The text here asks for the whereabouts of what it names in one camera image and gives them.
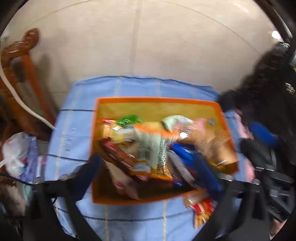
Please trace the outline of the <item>blue snack bag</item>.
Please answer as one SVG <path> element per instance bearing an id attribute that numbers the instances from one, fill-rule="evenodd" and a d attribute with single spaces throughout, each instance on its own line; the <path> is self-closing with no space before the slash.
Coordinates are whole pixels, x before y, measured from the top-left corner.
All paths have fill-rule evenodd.
<path id="1" fill-rule="evenodd" d="M 172 143 L 172 150 L 185 165 L 196 184 L 206 186 L 207 184 L 207 166 L 203 156 L 195 149 L 193 145 Z"/>

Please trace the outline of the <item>orange cardboard box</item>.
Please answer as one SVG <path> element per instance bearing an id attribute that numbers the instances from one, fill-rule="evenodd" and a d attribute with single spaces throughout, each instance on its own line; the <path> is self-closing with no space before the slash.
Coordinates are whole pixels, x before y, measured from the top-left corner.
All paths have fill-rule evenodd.
<path id="1" fill-rule="evenodd" d="M 217 102 L 164 97 L 96 100 L 92 153 L 105 166 L 92 182 L 97 204 L 131 205 L 196 193 L 203 164 L 233 174 L 238 158 Z"/>

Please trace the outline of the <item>dark chocolate snack packet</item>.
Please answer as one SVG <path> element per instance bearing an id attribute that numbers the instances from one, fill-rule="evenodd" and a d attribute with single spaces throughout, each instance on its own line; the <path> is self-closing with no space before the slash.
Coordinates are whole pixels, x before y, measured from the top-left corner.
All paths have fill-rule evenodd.
<path id="1" fill-rule="evenodd" d="M 146 182 L 149 180 L 149 175 L 146 171 L 137 172 L 134 170 L 134 167 L 137 164 L 136 159 L 126 154 L 111 138 L 104 138 L 98 143 L 107 155 L 111 157 L 115 165 L 128 176 L 139 182 Z"/>

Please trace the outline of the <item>red noodle snack bag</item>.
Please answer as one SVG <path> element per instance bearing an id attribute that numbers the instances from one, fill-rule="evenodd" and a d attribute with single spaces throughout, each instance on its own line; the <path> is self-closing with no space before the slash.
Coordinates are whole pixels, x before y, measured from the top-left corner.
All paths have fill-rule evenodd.
<path id="1" fill-rule="evenodd" d="M 214 212 L 217 202 L 212 199 L 204 199 L 198 203 L 190 205 L 194 211 L 194 228 L 204 225 Z"/>

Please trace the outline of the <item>brown wooden chair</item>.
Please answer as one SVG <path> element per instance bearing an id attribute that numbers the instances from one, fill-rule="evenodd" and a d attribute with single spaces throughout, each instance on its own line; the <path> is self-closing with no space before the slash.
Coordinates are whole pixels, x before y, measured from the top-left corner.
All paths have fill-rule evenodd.
<path id="1" fill-rule="evenodd" d="M 30 53 L 39 42 L 39 29 L 1 50 L 1 89 L 12 116 L 29 135 L 48 141 L 56 121 L 51 102 L 38 81 Z"/>

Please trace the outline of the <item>white plastic bag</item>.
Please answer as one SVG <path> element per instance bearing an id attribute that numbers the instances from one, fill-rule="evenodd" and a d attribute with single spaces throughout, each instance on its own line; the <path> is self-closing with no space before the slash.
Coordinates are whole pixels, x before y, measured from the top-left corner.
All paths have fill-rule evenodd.
<path id="1" fill-rule="evenodd" d="M 38 163 L 37 138 L 24 132 L 16 133 L 1 148 L 6 171 L 24 182 L 33 183 Z"/>

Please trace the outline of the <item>light green snack bag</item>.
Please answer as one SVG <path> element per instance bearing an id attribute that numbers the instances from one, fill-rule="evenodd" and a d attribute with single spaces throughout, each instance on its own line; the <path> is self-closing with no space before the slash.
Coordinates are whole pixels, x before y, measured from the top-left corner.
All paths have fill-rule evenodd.
<path id="1" fill-rule="evenodd" d="M 151 173 L 164 174 L 167 145 L 178 141 L 180 130 L 193 120 L 183 115 L 170 115 L 159 122 L 137 123 L 134 125 L 136 139 L 139 142 L 139 160 L 147 161 Z"/>

